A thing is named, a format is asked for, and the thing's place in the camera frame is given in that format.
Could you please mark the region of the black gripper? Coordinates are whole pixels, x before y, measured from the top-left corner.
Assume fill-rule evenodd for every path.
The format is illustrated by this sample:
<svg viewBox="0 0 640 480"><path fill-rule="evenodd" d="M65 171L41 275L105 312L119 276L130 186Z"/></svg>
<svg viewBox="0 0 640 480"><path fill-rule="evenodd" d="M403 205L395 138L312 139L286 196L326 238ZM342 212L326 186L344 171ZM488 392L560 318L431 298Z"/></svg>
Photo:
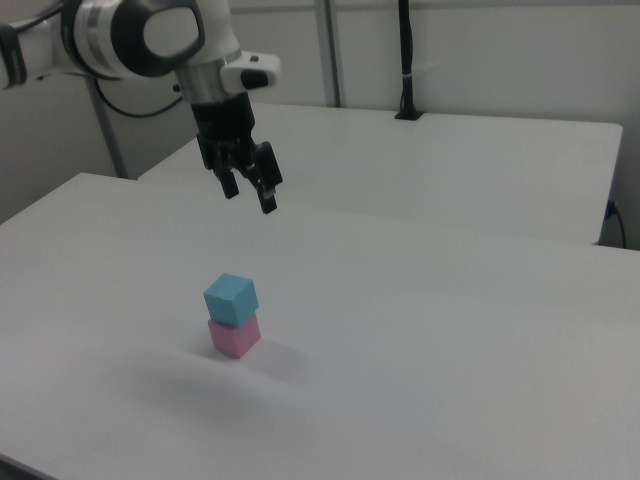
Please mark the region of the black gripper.
<svg viewBox="0 0 640 480"><path fill-rule="evenodd" d="M230 164L228 149L221 145L236 144L248 148L241 157L240 172L256 190L264 214L277 208L276 186L282 174L269 142L256 144L252 139L255 118L249 96L233 95L221 102L192 104L198 133L197 142L204 167L213 172L224 196L231 199L239 189Z"/></svg>

